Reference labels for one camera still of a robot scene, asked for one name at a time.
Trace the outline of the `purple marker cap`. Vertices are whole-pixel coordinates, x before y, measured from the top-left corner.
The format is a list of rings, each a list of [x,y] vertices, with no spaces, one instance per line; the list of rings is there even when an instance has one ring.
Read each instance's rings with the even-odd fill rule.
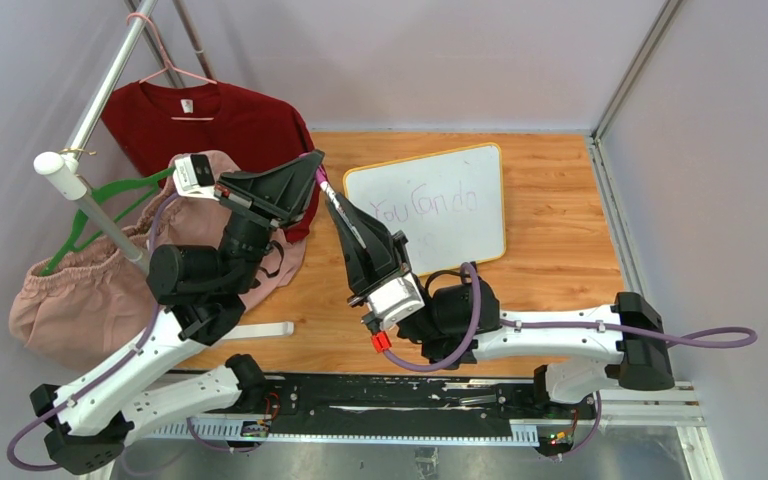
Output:
[[[322,167],[317,168],[315,178],[318,185],[325,185],[328,183],[327,174]]]

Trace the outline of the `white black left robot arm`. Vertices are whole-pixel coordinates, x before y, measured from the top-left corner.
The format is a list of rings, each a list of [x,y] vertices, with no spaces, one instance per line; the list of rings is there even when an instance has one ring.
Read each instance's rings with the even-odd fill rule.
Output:
[[[273,235],[301,221],[324,157],[316,149],[260,173],[222,173],[200,153],[174,160],[173,199],[216,206],[226,217],[222,235],[213,246],[150,240],[147,325],[72,382],[31,393],[36,423],[48,428],[50,469],[87,474],[164,425],[232,405],[243,413],[264,405],[264,376],[247,354],[186,381],[165,387],[156,381],[237,326]]]

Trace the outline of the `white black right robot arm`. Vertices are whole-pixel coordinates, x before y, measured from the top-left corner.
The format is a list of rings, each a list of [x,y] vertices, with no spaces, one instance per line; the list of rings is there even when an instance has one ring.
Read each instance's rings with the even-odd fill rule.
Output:
[[[472,262],[452,271],[454,285],[429,289],[413,272],[403,232],[334,194],[327,202],[342,248],[348,303],[373,348],[412,372],[456,369],[508,357],[551,356],[534,371],[531,403],[556,417],[587,395],[618,386],[662,391],[675,379],[659,314],[638,293],[613,303],[560,312],[505,311]]]

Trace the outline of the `white purple whiteboard marker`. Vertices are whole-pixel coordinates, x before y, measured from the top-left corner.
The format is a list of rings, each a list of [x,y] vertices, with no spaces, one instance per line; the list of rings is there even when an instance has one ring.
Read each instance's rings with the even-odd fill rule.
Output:
[[[355,238],[357,243],[362,247],[366,248],[366,244],[361,237],[359,231],[356,229],[356,227],[353,225],[351,220],[349,219],[346,211],[343,209],[340,201],[337,198],[337,192],[332,188],[330,183],[327,180],[322,180],[320,183],[320,188],[323,190],[323,192],[328,197],[330,203],[333,205],[334,209],[336,210],[338,216],[342,219],[343,223],[346,225],[347,229],[350,231],[352,236]]]

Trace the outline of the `yellow-framed whiteboard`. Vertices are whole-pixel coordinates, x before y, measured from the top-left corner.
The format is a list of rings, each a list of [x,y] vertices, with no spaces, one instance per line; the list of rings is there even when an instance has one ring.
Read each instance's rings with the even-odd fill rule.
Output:
[[[412,270],[428,275],[507,250],[501,148],[484,143],[349,170],[351,203],[396,233]]]

